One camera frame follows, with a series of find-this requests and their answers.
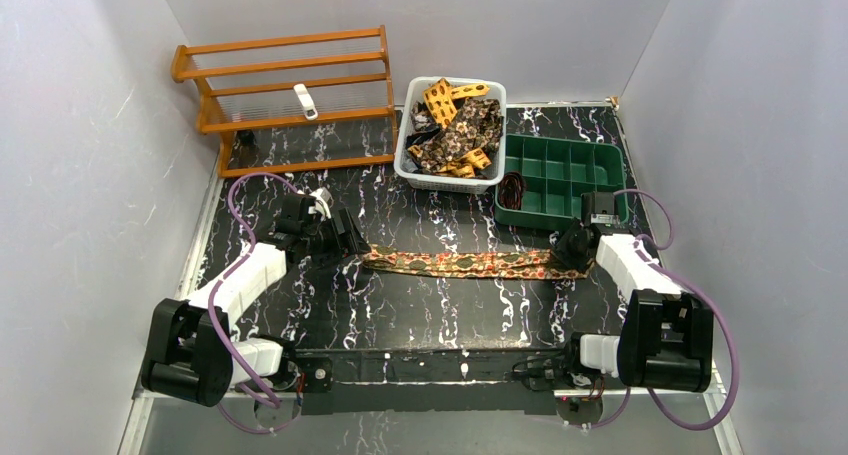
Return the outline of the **cream flamingo paisley tie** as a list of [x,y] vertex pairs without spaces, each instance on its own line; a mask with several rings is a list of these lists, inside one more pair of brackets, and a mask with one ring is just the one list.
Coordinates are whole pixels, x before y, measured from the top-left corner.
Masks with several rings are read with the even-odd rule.
[[569,268],[550,250],[513,252],[419,253],[372,245],[362,257],[372,270],[389,273],[456,279],[581,280],[592,264]]

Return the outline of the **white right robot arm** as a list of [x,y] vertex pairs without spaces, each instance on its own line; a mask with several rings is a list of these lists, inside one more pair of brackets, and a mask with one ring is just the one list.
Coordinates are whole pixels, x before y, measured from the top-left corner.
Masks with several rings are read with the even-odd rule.
[[553,255],[570,270],[601,268],[627,305],[619,334],[571,336],[564,372],[607,375],[630,387],[684,392],[708,388],[714,312],[660,273],[644,239],[621,222],[615,193],[582,194],[581,215],[557,241]]

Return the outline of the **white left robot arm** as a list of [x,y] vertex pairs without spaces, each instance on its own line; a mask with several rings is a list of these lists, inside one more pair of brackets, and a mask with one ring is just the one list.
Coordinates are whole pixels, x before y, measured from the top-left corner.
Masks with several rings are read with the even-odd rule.
[[307,262],[338,265],[370,247],[346,208],[328,194],[288,194],[280,215],[258,230],[248,252],[186,298],[153,310],[140,382],[144,389],[212,407],[232,389],[270,404],[282,391],[325,392],[332,363],[298,356],[290,341],[232,338],[235,323],[261,295]]

